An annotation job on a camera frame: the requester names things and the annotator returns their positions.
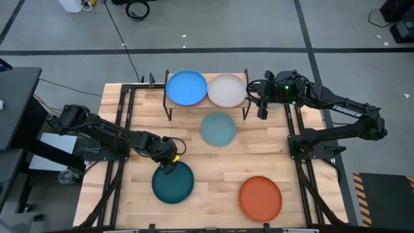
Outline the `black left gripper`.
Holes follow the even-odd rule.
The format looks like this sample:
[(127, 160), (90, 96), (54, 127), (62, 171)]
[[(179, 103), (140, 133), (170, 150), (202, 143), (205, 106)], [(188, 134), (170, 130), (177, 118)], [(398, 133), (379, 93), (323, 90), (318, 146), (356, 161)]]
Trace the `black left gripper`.
[(174, 162), (177, 156), (177, 146), (171, 137), (151, 139), (151, 159), (155, 162), (165, 162), (162, 169), (166, 175), (172, 173), (177, 162)]

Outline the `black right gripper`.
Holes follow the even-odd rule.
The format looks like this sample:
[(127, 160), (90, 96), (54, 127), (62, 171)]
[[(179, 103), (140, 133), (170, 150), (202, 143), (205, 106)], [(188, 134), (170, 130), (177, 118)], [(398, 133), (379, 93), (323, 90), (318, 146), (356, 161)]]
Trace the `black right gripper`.
[[(265, 71), (264, 78), (250, 82), (251, 91), (264, 91), (270, 88), (269, 101), (271, 103), (292, 104), (293, 95), (291, 93), (292, 71), (281, 71), (274, 74), (272, 71)], [(268, 98), (250, 97), (249, 100), (258, 107), (257, 117), (266, 120), (268, 116)]]

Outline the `dark teal plate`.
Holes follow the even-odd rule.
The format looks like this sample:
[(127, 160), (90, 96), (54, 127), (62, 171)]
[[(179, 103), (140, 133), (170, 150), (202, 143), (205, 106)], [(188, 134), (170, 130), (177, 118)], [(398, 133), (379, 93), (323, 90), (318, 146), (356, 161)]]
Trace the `dark teal plate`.
[(177, 204), (191, 194), (194, 182), (191, 168), (186, 163), (178, 161), (175, 169), (168, 175), (159, 166), (153, 174), (151, 186), (160, 201)]

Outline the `grey plate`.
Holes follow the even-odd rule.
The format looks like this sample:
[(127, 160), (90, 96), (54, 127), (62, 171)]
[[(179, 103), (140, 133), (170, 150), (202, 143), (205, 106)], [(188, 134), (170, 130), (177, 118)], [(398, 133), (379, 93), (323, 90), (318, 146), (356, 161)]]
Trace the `grey plate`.
[(218, 74), (208, 84), (209, 99), (220, 107), (236, 107), (246, 96), (246, 82), (235, 74)]

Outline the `light teal plate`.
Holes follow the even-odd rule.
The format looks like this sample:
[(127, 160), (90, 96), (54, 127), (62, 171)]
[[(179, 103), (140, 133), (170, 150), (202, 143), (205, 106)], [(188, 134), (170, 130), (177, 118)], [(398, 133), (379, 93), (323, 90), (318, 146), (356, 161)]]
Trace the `light teal plate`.
[(211, 113), (201, 123), (202, 139), (212, 146), (225, 146), (233, 141), (237, 132), (236, 124), (226, 113)]

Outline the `blue plate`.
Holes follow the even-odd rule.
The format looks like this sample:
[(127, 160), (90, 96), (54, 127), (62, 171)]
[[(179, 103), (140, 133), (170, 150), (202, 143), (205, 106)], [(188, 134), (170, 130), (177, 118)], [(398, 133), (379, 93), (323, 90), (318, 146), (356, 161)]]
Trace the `blue plate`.
[(205, 77), (196, 71), (179, 71), (167, 80), (166, 94), (178, 105), (198, 104), (207, 94)]

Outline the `orange plate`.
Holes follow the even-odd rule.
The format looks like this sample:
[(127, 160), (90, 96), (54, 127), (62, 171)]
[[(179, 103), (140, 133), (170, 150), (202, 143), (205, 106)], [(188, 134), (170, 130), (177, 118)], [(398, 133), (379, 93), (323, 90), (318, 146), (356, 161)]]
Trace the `orange plate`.
[(239, 204), (241, 210), (253, 221), (268, 222), (276, 218), (282, 209), (281, 190), (267, 177), (248, 178), (240, 187)]

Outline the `clear plastic cup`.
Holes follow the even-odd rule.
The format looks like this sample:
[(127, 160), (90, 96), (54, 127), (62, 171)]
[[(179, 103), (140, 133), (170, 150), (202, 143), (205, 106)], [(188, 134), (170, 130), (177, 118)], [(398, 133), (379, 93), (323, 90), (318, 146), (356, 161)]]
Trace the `clear plastic cup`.
[(80, 176), (72, 170), (63, 170), (58, 175), (58, 181), (61, 184), (76, 184), (80, 181)]

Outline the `white panel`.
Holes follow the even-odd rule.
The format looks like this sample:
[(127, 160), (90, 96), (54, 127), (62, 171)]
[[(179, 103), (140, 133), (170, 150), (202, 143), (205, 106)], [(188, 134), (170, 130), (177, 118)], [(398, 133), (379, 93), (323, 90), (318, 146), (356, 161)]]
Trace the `white panel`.
[[(72, 154), (77, 141), (77, 137), (70, 135), (58, 135), (54, 133), (42, 133), (40, 141), (48, 144), (49, 146), (53, 146)], [(31, 170), (62, 172), (68, 167), (62, 164), (58, 164), (57, 162), (50, 161), (38, 155), (33, 155), (29, 168)]]

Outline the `black equipment case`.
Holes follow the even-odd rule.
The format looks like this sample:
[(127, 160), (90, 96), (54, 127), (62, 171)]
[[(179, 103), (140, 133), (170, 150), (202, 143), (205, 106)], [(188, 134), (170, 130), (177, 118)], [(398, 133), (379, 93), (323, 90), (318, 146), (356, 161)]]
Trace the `black equipment case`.
[(414, 0), (386, 0), (380, 7), (385, 22), (393, 23), (400, 19), (412, 6)]
[(401, 19), (390, 28), (396, 43), (414, 43), (414, 18)]

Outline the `hazard-striped black floor mat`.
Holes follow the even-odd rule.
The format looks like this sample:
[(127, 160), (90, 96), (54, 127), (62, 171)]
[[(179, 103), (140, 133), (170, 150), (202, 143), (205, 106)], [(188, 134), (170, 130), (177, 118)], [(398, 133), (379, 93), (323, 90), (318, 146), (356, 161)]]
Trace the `hazard-striped black floor mat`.
[(414, 178), (354, 173), (353, 181), (363, 226), (414, 231)]

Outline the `black desk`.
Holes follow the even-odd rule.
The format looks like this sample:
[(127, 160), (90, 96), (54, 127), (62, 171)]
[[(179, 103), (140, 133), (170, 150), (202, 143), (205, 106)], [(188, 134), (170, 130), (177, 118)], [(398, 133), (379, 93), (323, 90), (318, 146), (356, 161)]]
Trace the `black desk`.
[(23, 147), (37, 137), (47, 114), (33, 97), (42, 69), (14, 67), (0, 72), (0, 151)]

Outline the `white container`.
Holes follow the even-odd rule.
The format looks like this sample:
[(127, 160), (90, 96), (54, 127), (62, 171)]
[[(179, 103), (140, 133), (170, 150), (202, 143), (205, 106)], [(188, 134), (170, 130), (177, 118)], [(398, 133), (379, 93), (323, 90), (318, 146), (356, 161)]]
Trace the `white container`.
[(82, 0), (58, 0), (58, 2), (68, 13), (79, 13), (83, 10)]

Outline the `wooden shelf with black frame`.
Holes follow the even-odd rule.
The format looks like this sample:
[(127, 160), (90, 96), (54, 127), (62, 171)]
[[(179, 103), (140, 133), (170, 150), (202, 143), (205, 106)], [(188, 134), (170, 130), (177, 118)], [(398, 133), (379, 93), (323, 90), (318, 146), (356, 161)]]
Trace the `wooden shelf with black frame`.
[[(248, 69), (245, 69), (243, 73), (233, 73), (234, 75), (236, 75), (237, 77), (239, 77), (240, 79), (242, 79), (242, 81), (245, 82), (245, 84), (247, 84), (247, 82), (249, 81), (248, 78)], [(184, 109), (186, 107), (183, 108), (171, 108), (170, 102), (172, 102), (173, 100), (171, 100), (168, 97), (167, 94), (167, 83), (169, 81), (169, 79), (173, 76), (174, 74), (170, 74), (168, 70), (166, 70), (166, 74), (165, 74), (165, 79), (164, 79), (164, 94), (163, 94), (163, 101), (162, 101), (162, 105), (163, 108), (165, 110), (166, 116), (168, 118), (169, 121), (171, 121), (172, 119), (172, 110), (173, 109)], [(212, 80), (215, 76), (219, 75), (218, 73), (204, 73), (202, 74), (205, 78), (206, 78), (206, 83), (208, 83), (210, 80)], [(240, 108), (242, 109), (243, 112), (243, 120), (246, 120), (249, 110), (250, 110), (250, 106), (251, 103), (248, 100), (243, 100), (239, 105), (236, 105), (234, 107), (228, 107), (228, 108)], [(195, 109), (215, 109), (215, 108), (220, 108), (221, 106), (216, 105), (213, 103), (213, 101), (211, 101), (208, 97), (204, 97), (201, 101), (198, 107), (193, 107)]]

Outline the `black aluminium table frame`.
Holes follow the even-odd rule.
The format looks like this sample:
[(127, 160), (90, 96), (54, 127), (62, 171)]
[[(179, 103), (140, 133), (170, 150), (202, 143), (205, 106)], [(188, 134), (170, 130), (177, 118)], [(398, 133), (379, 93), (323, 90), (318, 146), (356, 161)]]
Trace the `black aluminium table frame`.
[(215, 109), (173, 109), (168, 120), (162, 105), (164, 91), (139, 85), (125, 94), (122, 124), (133, 130), (177, 138), (181, 161), (192, 170), (195, 184), (183, 202), (166, 204), (157, 199), (151, 180), (157, 165), (132, 153), (124, 164), (117, 202), (116, 228), (256, 228), (239, 206), (239, 189), (253, 176), (275, 182), (283, 195), (283, 206), (272, 227), (303, 227), (307, 223), (296, 165), (289, 154), (288, 119), (283, 107), (272, 109), (266, 120), (258, 119), (256, 107), (243, 120), (240, 108), (227, 113), (237, 133), (227, 146), (203, 141), (203, 118)]

